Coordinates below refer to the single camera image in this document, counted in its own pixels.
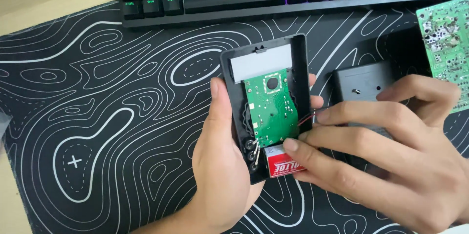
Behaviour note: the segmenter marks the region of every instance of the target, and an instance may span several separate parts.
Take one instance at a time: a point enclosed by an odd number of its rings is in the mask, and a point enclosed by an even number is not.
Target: right hand
[[[399,101],[415,97],[412,112]],[[469,161],[443,133],[443,121],[460,98],[451,83],[403,77],[375,102],[346,101],[317,116],[320,126],[287,139],[286,152],[307,171],[300,181],[377,210],[420,234],[439,233],[455,221],[469,222]],[[363,127],[384,127],[394,140]],[[362,157],[389,172],[381,179],[317,150],[324,147]]]

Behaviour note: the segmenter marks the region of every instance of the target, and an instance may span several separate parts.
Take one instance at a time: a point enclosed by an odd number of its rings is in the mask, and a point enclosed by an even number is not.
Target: green circuit board
[[[298,112],[288,92],[287,69],[244,80],[244,87],[260,147],[298,136]]]
[[[469,0],[452,0],[416,11],[434,78],[457,84],[452,113],[469,109]]]

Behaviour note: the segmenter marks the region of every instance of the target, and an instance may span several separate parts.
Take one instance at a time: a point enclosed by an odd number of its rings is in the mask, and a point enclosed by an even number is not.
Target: spacebar
[[[284,5],[285,0],[184,0],[186,14]]]

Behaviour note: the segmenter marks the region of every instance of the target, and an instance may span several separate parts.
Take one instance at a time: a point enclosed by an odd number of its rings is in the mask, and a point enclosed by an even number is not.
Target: black mouse pad
[[[133,32],[107,4],[1,37],[0,110],[13,116],[6,150],[33,232],[127,233],[187,204],[221,51],[305,33],[318,76],[311,94],[329,105],[334,69],[402,58],[402,75],[417,72],[416,23],[411,10],[387,9]],[[463,111],[445,125],[464,156],[468,120]],[[410,233],[286,176],[268,180],[226,233],[401,232]]]

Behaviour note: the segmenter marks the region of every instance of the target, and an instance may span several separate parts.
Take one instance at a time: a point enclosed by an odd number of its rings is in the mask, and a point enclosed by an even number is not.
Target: plus sign
[[[68,165],[73,164],[73,165],[75,165],[75,168],[78,168],[78,165],[76,165],[76,163],[81,162],[82,160],[81,160],[81,159],[75,160],[75,156],[74,156],[74,155],[72,155],[72,159],[73,159],[73,161],[68,162],[67,164],[68,164]]]

